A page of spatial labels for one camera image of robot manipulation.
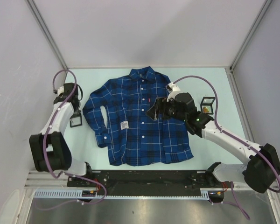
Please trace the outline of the portrait round brooch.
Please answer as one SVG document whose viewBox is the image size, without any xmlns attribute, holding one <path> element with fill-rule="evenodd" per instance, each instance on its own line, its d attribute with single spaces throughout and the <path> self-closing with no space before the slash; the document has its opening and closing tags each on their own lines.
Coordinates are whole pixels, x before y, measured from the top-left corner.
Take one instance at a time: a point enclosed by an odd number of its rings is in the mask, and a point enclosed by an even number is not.
<svg viewBox="0 0 280 224">
<path fill-rule="evenodd" d="M 72 119 L 72 124 L 73 125 L 79 125 L 81 122 L 80 122 L 80 119 L 78 119 L 78 118 L 74 118 L 74 119 Z"/>
</svg>

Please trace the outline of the blue plaid button shirt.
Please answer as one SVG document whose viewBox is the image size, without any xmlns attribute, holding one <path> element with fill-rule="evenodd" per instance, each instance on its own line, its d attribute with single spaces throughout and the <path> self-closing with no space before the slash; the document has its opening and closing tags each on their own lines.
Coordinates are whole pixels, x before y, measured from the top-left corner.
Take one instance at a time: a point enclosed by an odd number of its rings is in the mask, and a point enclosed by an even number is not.
<svg viewBox="0 0 280 224">
<path fill-rule="evenodd" d="M 145 67 L 110 79 L 90 94 L 83 115 L 98 147 L 108 149 L 110 165 L 171 164 L 193 157 L 182 121 L 146 114 L 157 98 L 168 96 L 169 83 L 168 76 Z"/>
</svg>

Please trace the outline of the landscape round brooch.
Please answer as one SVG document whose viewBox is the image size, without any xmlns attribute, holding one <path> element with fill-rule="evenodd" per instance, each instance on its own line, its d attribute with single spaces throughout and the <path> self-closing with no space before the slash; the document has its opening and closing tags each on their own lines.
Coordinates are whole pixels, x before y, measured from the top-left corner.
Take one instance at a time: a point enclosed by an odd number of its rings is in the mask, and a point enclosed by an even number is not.
<svg viewBox="0 0 280 224">
<path fill-rule="evenodd" d="M 208 107 L 203 107 L 203 112 L 204 113 L 209 113 L 210 111 L 209 111 Z"/>
</svg>

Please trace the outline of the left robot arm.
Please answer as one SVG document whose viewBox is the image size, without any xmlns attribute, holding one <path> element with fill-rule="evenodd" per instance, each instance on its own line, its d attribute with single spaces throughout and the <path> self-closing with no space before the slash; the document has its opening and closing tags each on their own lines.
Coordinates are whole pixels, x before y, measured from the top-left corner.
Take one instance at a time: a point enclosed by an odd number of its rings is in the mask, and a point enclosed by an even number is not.
<svg viewBox="0 0 280 224">
<path fill-rule="evenodd" d="M 29 145 L 34 165 L 39 172 L 49 172 L 44 152 L 52 171 L 65 171 L 77 176 L 80 184 L 87 187 L 94 181 L 91 166 L 87 162 L 74 159 L 64 139 L 64 132 L 73 118 L 82 118 L 79 93 L 83 91 L 74 83 L 65 83 L 57 91 L 53 102 L 53 112 L 38 134 L 31 135 Z"/>
</svg>

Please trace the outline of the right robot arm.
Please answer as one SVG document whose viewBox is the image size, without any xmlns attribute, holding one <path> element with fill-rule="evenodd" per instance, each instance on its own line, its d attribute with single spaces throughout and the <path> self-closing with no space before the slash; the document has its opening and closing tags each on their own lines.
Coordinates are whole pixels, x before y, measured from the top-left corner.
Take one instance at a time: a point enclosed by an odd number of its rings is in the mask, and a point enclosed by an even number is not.
<svg viewBox="0 0 280 224">
<path fill-rule="evenodd" d="M 241 161 L 241 164 L 231 165 L 214 163 L 206 175 L 209 186 L 217 187 L 222 182 L 243 182 L 254 191 L 265 193 L 277 181 L 277 192 L 280 192 L 280 160 L 275 147 L 268 143 L 261 146 L 223 129 L 210 115 L 197 110 L 189 93 L 157 98 L 146 115 L 153 120 L 180 120 L 190 134 L 219 145 Z"/>
</svg>

